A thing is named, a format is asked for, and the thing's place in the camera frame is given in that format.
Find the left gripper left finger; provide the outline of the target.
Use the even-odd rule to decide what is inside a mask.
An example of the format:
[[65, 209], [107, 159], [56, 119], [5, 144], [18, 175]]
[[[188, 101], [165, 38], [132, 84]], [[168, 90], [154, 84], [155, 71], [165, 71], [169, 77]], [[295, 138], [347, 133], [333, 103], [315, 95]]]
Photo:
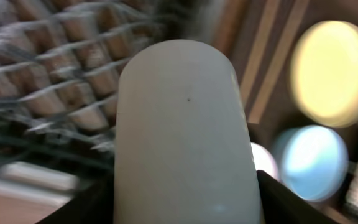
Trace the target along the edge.
[[80, 192], [37, 224], [113, 224], [114, 175], [107, 175]]

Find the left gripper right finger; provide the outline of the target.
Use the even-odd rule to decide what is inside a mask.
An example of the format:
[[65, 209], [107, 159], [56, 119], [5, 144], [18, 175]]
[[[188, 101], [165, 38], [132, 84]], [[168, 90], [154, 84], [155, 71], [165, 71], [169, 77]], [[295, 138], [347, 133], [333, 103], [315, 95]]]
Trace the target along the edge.
[[337, 224], [262, 170], [257, 171], [266, 224]]

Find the light blue bowl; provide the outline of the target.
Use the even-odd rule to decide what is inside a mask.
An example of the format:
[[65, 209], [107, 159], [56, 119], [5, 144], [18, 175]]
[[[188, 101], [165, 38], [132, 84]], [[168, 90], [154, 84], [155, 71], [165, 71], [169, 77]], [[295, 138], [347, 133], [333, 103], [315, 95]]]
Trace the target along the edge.
[[348, 153], [342, 137], [323, 126], [284, 131], [271, 153], [281, 182], [309, 202], [322, 202], [334, 195], [347, 173]]

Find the white cup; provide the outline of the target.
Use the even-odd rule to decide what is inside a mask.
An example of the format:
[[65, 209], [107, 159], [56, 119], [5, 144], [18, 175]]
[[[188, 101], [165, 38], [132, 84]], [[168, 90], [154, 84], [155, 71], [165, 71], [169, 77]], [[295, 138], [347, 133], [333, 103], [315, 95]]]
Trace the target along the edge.
[[119, 79], [114, 222], [260, 223], [236, 73], [214, 47], [170, 40]]

